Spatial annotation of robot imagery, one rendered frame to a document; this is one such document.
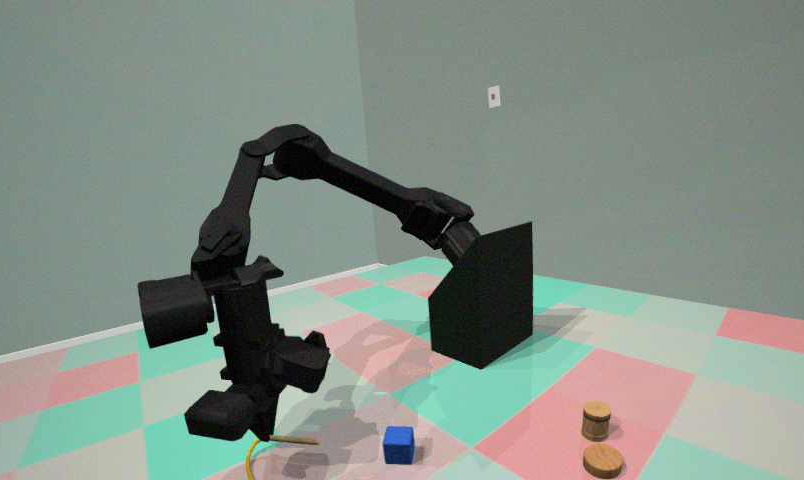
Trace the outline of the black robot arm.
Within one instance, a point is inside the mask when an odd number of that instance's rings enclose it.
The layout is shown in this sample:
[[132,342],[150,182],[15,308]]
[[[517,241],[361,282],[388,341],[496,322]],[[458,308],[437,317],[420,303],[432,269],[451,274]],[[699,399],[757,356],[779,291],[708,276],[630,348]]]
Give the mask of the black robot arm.
[[[273,164],[265,166],[272,153]],[[394,213],[404,232],[434,250],[442,248],[453,266],[481,235],[468,222],[472,208],[460,200],[428,187],[407,188],[367,170],[332,153],[304,125],[277,126],[241,146],[221,203],[200,228],[191,275],[137,284],[149,349],[207,334],[207,323],[215,318],[213,295],[222,330],[240,332],[269,323],[266,281],[282,277],[284,271],[263,255],[245,266],[251,238],[249,209],[262,177],[320,179],[346,190]],[[269,339],[262,348],[262,386],[274,387],[277,379],[315,393],[331,356],[324,334],[312,331],[302,342],[287,339],[281,328],[276,340],[273,344]]]

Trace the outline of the blue rounded block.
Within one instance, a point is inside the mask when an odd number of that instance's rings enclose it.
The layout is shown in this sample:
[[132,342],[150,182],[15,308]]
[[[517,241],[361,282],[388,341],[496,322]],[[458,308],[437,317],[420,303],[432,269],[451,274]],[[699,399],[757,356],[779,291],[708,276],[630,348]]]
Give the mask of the blue rounded block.
[[415,449],[413,428],[388,426],[382,447],[386,464],[411,465]]

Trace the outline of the wooden stick with yellow rope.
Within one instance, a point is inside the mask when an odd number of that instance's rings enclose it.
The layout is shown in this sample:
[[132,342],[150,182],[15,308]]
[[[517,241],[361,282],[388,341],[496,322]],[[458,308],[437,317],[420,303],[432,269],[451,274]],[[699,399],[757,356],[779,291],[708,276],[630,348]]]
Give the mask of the wooden stick with yellow rope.
[[[274,442],[289,442],[289,443],[298,443],[298,444],[310,444],[310,445],[318,445],[320,443],[320,440],[315,439],[315,438],[285,437],[285,436],[282,436],[282,435],[270,435],[270,441],[274,441]],[[249,480],[254,480],[254,478],[252,476],[252,472],[250,470],[250,457],[252,455],[251,452],[254,450],[254,447],[259,442],[261,442],[261,440],[256,439],[255,442],[252,443],[252,445],[249,448],[249,451],[247,453],[247,458],[245,460],[246,461],[246,471],[247,471]]]

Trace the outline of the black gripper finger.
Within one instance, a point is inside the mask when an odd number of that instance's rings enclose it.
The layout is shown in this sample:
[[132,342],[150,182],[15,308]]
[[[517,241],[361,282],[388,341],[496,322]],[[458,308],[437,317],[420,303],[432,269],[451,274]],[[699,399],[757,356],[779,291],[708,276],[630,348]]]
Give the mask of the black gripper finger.
[[268,442],[270,440],[270,423],[268,421],[268,410],[269,407],[273,405],[273,402],[277,398],[274,397],[267,397],[265,403],[261,406],[261,408],[257,411],[255,416],[255,422],[249,428],[252,433],[254,433],[261,441]]
[[276,418],[276,413],[277,413],[276,409],[277,409],[277,405],[278,405],[278,402],[279,402],[278,398],[279,398],[280,393],[285,389],[286,386],[288,386],[288,385],[280,383],[280,382],[277,381],[277,383],[274,385],[274,387],[266,387],[267,397],[277,398],[273,402],[273,405],[270,406],[269,410],[268,410],[268,421],[270,423],[270,433],[269,433],[269,435],[274,435],[274,427],[275,427],[275,423],[276,423],[275,418]]

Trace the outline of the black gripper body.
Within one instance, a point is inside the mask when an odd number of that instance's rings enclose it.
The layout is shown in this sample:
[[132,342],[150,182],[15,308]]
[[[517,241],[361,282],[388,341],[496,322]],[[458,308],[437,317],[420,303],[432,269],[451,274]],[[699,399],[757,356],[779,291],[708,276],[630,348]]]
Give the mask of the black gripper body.
[[[269,339],[277,342],[279,324],[269,323],[246,331],[220,328],[214,346],[223,347],[226,364],[221,380],[232,386],[220,392],[209,390],[184,414],[189,434],[225,441],[242,439],[255,422],[257,411],[267,400],[260,380],[262,348]],[[256,411],[257,410],[257,411]]]

